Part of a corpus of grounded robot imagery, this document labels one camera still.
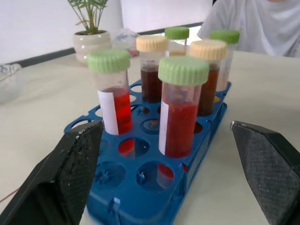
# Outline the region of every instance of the light green screw cap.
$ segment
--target light green screw cap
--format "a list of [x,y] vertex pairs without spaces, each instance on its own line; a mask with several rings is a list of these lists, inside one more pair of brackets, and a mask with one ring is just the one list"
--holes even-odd
[[189,28],[188,27],[166,28],[165,37],[173,40],[187,39],[189,37]]
[[130,67],[129,53],[118,49],[105,49],[88,55],[90,70],[98,72],[119,72]]
[[228,45],[235,45],[240,40],[240,32],[237,30],[213,30],[210,38],[225,41]]
[[209,64],[189,56],[173,56],[159,62],[158,77],[161,81],[194,87],[207,82]]

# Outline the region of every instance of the white shirt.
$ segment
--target white shirt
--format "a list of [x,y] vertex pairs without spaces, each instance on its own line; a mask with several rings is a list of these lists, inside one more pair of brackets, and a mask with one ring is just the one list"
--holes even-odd
[[198,36],[241,29],[237,50],[300,58],[300,0],[218,0]]

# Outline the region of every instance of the white label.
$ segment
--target white label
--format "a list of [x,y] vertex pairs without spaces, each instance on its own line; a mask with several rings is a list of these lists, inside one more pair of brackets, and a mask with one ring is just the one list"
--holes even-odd
[[163,155],[165,155],[168,115],[169,115],[169,105],[164,103],[163,100],[161,100],[158,148]]
[[111,135],[118,135],[116,108],[112,92],[98,91],[99,102],[103,114],[105,131]]

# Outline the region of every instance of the white table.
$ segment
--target white table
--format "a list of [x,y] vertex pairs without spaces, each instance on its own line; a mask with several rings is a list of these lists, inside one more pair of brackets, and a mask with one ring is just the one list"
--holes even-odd
[[[26,90],[0,105],[0,199],[21,186],[69,122],[98,104],[92,77],[74,55],[22,71]],[[139,74],[133,59],[129,82]],[[236,52],[230,80],[228,110],[175,224],[268,224],[246,182],[232,120],[278,131],[300,150],[300,60]],[[11,198],[0,203],[0,212]]]

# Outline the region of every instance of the test tube rack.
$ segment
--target test tube rack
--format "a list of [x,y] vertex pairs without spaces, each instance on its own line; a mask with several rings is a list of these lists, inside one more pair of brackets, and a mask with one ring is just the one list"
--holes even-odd
[[[225,91],[217,92],[213,114],[197,117],[189,156],[170,158],[158,149],[159,125],[150,129],[145,126],[147,121],[159,120],[160,103],[143,102],[142,94],[132,91],[140,85],[139,80],[129,87],[130,95],[136,97],[131,103],[131,131],[123,135],[110,135],[104,131],[101,138],[96,174],[87,200],[90,216],[100,224],[173,224],[227,110],[224,98],[231,86],[228,83]],[[102,120],[96,115],[99,108],[97,106],[88,111],[88,115],[71,122],[65,132],[83,121]],[[118,148],[129,139],[134,139],[135,152],[124,157]],[[173,172],[174,178],[168,187],[158,184],[158,164],[168,166]]]

